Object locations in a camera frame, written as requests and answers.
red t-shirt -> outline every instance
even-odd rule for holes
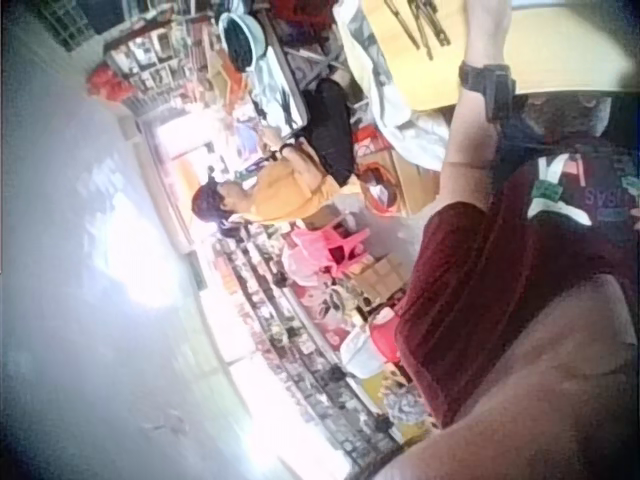
[[[489,212],[450,204],[425,227],[396,342],[443,427],[562,292],[603,273],[616,275],[629,292],[633,262],[597,228],[551,212],[527,220],[536,179],[532,162],[496,195]]]

wristwatch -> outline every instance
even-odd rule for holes
[[[484,97],[488,122],[500,122],[511,115],[516,82],[508,65],[472,67],[462,62],[458,71],[462,88]]]

